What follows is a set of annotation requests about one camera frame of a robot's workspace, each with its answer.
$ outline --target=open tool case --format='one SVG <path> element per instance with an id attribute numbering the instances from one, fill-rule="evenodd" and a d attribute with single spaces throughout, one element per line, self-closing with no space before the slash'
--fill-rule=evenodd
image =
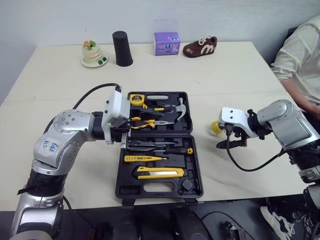
<path id="1" fill-rule="evenodd" d="M 187 204 L 197 203 L 196 198 L 203 195 L 203 186 L 195 139 L 190 135 L 193 125 L 187 93 L 130 92 L 128 99 L 130 100 L 135 95 L 144 96 L 143 106 L 145 108 L 147 107 L 148 110 L 159 110 L 157 112 L 163 115 L 156 116 L 155 119 L 153 115 L 144 115 L 140 111 L 143 106 L 137 107 L 131 104 L 130 119 L 141 118 L 140 121 L 131 121 L 131 127 L 143 126 L 146 123 L 142 120 L 152 119 L 173 123 L 156 125 L 154 128 L 147 126 L 140 129 L 131 129 L 130 134 L 126 138 L 125 147 L 124 144 L 121 147 L 115 195 L 123 199 L 122 205 L 124 206 L 134 205 L 135 200 L 141 198 L 179 198 L 184 199 Z M 185 115 L 180 121 L 177 119 L 181 116 L 182 112 L 177 111 L 176 107 L 180 105 L 179 98 L 182 98 L 182 103 L 185 105 Z M 140 151 L 142 149 L 140 148 L 141 144 L 156 144 L 159 147 L 146 146 L 144 150 Z M 126 156 L 127 160 L 128 156 L 152 156 L 166 159 L 126 162 Z M 147 171 L 138 172 L 138 169 L 143 168 Z M 157 176 L 150 179 L 149 175 L 152 173 L 149 171 L 149 168 L 157 168 L 162 171 L 169 168 L 168 171 L 165 171 L 169 175 L 172 173 L 172 168 L 182 169 L 183 171 L 176 171 L 182 175 L 180 177 L 162 178 L 161 176 Z M 172 191 L 146 191 L 145 185 L 148 183 L 169 184 Z"/>

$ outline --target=white shirt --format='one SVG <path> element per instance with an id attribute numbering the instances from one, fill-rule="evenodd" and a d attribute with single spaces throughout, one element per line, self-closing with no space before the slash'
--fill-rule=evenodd
<path id="1" fill-rule="evenodd" d="M 298 27 L 271 64 L 282 81 L 292 79 L 302 94 L 320 105 L 320 15 Z"/>

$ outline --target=purple box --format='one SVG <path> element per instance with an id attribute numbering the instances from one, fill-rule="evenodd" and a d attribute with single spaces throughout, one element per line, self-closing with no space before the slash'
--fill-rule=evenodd
<path id="1" fill-rule="evenodd" d="M 180 48 L 180 38 L 177 32 L 155 32 L 154 53 L 158 55 L 177 55 Z"/>

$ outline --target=desk surface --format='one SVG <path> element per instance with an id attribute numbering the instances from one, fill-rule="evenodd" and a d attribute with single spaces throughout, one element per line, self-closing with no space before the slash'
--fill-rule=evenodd
<path id="1" fill-rule="evenodd" d="M 109 56 L 96 69 L 81 65 L 80 46 L 38 47 L 0 107 L 0 211 L 14 211 L 16 195 L 27 181 L 33 145 L 48 121 L 70 109 L 92 87 L 116 82 L 130 91 L 185 91 L 188 93 L 192 135 L 196 141 L 204 195 L 199 201 L 246 199 L 300 194 L 306 185 L 284 155 L 256 172 L 234 166 L 225 150 L 216 149 L 224 136 L 208 134 L 222 107 L 259 110 L 278 99 L 289 99 L 251 42 L 219 42 L 216 52 L 199 58 L 182 54 L 153 56 L 152 44 L 130 45 L 133 65 L 115 64 L 113 45 L 102 45 Z M 111 93 L 101 89 L 80 106 L 100 111 Z M 273 135 L 265 141 L 249 139 L 248 147 L 233 149 L 239 164 L 254 168 L 280 145 Z M 65 195 L 73 208 L 120 206 L 115 196 L 120 145 L 85 143 L 70 171 Z M 136 204 L 168 203 L 173 199 L 138 199 Z"/>

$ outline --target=brown shoe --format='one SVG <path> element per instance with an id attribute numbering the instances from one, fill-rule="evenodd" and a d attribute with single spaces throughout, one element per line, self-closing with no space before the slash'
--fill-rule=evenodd
<path id="1" fill-rule="evenodd" d="M 213 54 L 217 46 L 215 36 L 204 36 L 193 43 L 184 46 L 183 53 L 189 58 L 196 58 L 203 55 Z"/>

